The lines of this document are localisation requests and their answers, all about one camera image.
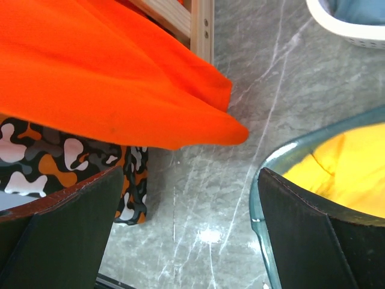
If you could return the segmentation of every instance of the wooden post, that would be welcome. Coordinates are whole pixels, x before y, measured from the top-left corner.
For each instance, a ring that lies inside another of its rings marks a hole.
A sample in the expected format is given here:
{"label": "wooden post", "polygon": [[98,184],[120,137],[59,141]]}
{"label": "wooden post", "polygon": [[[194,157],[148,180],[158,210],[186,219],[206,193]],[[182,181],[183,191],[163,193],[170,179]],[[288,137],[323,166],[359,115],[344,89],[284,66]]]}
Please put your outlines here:
{"label": "wooden post", "polygon": [[190,50],[214,62],[214,0],[191,0]]}
{"label": "wooden post", "polygon": [[177,0],[129,0],[183,41],[191,34],[191,14]]}

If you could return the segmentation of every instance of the transparent container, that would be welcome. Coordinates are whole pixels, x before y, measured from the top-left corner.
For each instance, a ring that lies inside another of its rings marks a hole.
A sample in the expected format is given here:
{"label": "transparent container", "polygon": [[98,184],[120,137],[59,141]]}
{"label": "transparent container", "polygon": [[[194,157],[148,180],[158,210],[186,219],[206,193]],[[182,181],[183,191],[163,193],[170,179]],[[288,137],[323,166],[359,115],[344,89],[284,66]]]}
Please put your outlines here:
{"label": "transparent container", "polygon": [[333,125],[293,139],[270,154],[257,170],[250,191],[250,218],[251,227],[257,234],[260,248],[265,262],[265,267],[273,289],[282,289],[274,261],[273,250],[269,239],[269,233],[260,204],[257,180],[259,171],[267,167],[276,173],[283,175],[292,166],[299,163],[306,155],[312,153],[321,143],[344,132],[360,126],[373,125],[385,122],[385,105],[375,108],[363,114],[351,117]]}

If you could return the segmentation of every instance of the camouflage pattern bag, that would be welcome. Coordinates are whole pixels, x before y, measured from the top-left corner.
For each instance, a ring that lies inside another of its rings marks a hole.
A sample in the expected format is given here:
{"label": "camouflage pattern bag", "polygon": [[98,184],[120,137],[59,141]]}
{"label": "camouflage pattern bag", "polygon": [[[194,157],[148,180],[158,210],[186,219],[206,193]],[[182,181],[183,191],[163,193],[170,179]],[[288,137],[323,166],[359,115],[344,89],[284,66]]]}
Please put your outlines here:
{"label": "camouflage pattern bag", "polygon": [[119,146],[0,115],[0,193],[45,197],[109,167],[124,184],[115,222],[143,223],[147,148]]}

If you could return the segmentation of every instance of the yellow fabric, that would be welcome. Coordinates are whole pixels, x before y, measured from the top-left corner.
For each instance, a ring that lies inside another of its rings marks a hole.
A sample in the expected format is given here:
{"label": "yellow fabric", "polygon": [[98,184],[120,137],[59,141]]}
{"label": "yellow fabric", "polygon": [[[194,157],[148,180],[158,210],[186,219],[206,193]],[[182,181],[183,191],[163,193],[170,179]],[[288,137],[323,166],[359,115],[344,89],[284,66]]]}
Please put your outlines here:
{"label": "yellow fabric", "polygon": [[385,123],[337,135],[284,177],[345,207],[385,218]]}

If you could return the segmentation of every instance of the orange fabric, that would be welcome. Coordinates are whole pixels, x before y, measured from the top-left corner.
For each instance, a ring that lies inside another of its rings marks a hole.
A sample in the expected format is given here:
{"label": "orange fabric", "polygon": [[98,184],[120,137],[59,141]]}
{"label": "orange fabric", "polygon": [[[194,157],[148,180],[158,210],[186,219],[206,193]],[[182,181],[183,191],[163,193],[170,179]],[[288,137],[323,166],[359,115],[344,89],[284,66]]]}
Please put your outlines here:
{"label": "orange fabric", "polygon": [[136,13],[144,16],[144,17],[147,17],[147,15],[142,10],[140,10],[138,7],[136,7],[129,0],[122,0],[122,1],[120,1],[120,3],[123,4],[125,7],[127,7],[128,9],[131,9],[132,11],[134,11],[134,12],[136,12]]}
{"label": "orange fabric", "polygon": [[115,1],[4,0],[0,113],[96,140],[235,145],[231,82]]}

